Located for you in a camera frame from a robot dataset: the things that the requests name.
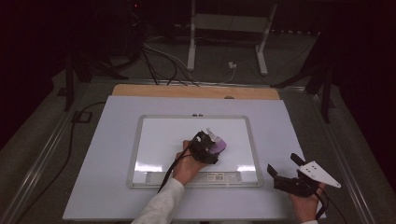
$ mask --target floor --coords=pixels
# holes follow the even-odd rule
[[[258,72],[254,51],[254,46],[260,41],[260,37],[252,35],[239,41],[230,41],[230,39],[232,40],[232,38],[224,40],[224,37],[218,38],[213,34],[200,39],[195,70],[193,72],[183,70],[183,74],[179,69],[177,75],[172,78],[175,71],[174,64],[163,56],[152,53],[165,52],[169,58],[179,62],[179,66],[183,67],[180,61],[183,63],[187,61],[189,39],[186,36],[178,36],[174,40],[169,40],[153,35],[144,45],[148,60],[142,55],[141,60],[120,71],[121,75],[129,78],[128,80],[115,80],[100,71],[92,70],[94,77],[91,83],[76,81],[76,102],[72,105],[71,111],[98,101],[105,101],[118,83],[155,84],[153,76],[157,78],[158,84],[162,85],[166,85],[172,79],[170,84],[173,85],[268,88],[270,84],[296,75],[316,40],[310,35],[270,34],[264,50],[269,74],[262,76]],[[113,58],[113,63],[123,61],[122,58]],[[148,62],[152,65],[151,72],[154,75],[148,69]],[[235,63],[236,67],[230,68],[229,63]],[[305,157],[323,164],[322,166],[344,186],[341,189],[329,188],[328,193],[332,195],[332,199],[348,223],[394,223],[396,196],[382,175],[359,127],[347,111],[337,87],[332,86],[332,108],[329,111],[331,123],[326,124],[318,114],[320,93],[318,95],[304,93],[304,86],[308,80],[308,78],[300,80],[292,86],[279,90],[280,97],[290,112],[290,119]],[[62,215],[103,106],[92,107],[91,122],[79,124],[73,130],[70,160],[64,170],[58,174],[69,156],[72,113],[64,112],[65,99],[57,96],[58,90],[64,87],[64,72],[54,77],[53,81],[54,91],[0,151],[0,176],[2,176],[0,214],[2,218],[10,214],[12,217],[17,217],[21,211],[26,211],[17,223],[76,222],[62,220]],[[31,167],[44,149],[49,151],[48,160],[41,164],[43,169],[35,170],[39,178],[31,179],[30,182],[35,187],[25,191],[26,196],[30,197],[18,198],[17,192],[22,181],[28,171],[32,171]],[[56,181],[46,189],[55,176],[57,176]],[[16,204],[17,200],[13,200],[14,197],[20,199],[22,204]],[[29,209],[26,207],[22,209],[24,205],[29,204],[32,205]],[[330,206],[327,215],[328,217],[319,223],[343,223],[335,206]],[[129,222],[114,220],[82,223]],[[295,223],[295,221],[266,220],[255,223]]]

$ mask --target person's left hand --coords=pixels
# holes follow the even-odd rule
[[[183,141],[183,148],[186,148],[188,145],[189,141]],[[176,159],[180,156],[180,154],[181,152],[176,154]],[[181,158],[175,166],[173,170],[173,178],[178,180],[182,185],[186,185],[204,167],[206,167],[206,164],[196,161],[191,155],[190,151],[187,150],[186,153],[184,153],[183,158]]]

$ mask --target white plastic part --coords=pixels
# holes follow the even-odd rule
[[[323,170],[323,168],[321,168],[315,161],[311,161],[304,166],[300,166],[299,170],[313,180],[331,185],[338,189],[341,188],[341,184],[332,178],[332,176]]]

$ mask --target white sleeve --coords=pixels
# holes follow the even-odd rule
[[[171,178],[145,207],[132,223],[134,224],[168,224],[172,221],[178,203],[184,195],[184,186]]]
[[[313,220],[313,221],[303,222],[301,224],[318,224],[318,222],[316,220]]]

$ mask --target white board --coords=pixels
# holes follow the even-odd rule
[[[190,187],[259,187],[262,175],[255,158],[254,142],[245,116],[142,116],[137,126],[134,154],[128,175],[131,189],[158,188],[183,140],[191,140],[209,128],[225,141],[219,161],[207,165]],[[213,181],[213,175],[221,181]]]

